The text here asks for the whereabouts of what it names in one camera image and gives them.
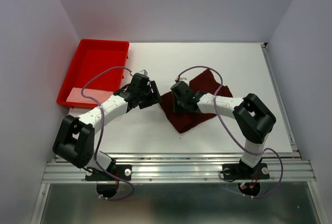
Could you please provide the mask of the red plastic tray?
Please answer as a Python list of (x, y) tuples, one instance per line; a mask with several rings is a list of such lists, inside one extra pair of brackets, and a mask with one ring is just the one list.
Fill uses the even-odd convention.
[[(88, 81), (111, 67), (125, 66), (129, 42), (118, 40), (82, 39), (72, 58), (60, 89), (57, 103), (71, 108), (93, 109), (96, 103), (81, 96), (80, 91)], [(87, 85), (84, 94), (100, 101), (118, 90), (123, 79), (123, 69), (115, 69)]]

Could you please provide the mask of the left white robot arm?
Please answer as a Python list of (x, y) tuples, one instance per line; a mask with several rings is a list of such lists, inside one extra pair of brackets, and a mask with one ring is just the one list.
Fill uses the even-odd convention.
[(53, 153), (75, 167), (96, 169), (103, 179), (115, 177), (116, 161), (99, 151), (101, 140), (94, 144), (95, 135), (103, 136), (104, 127), (132, 109), (159, 103), (160, 94), (155, 81), (143, 78), (117, 90), (104, 103), (78, 116), (67, 115), (61, 122)]

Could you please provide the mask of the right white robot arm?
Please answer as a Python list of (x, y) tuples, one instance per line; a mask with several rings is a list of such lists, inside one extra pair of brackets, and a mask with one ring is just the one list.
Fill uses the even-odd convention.
[[(264, 154), (264, 146), (269, 133), (276, 123), (276, 117), (255, 94), (246, 97), (224, 97), (207, 92), (172, 92), (174, 111), (198, 114), (216, 114), (226, 132), (243, 150), (238, 165), (239, 173), (251, 177), (258, 171)], [(222, 117), (236, 121), (245, 144), (241, 145), (227, 128)]]

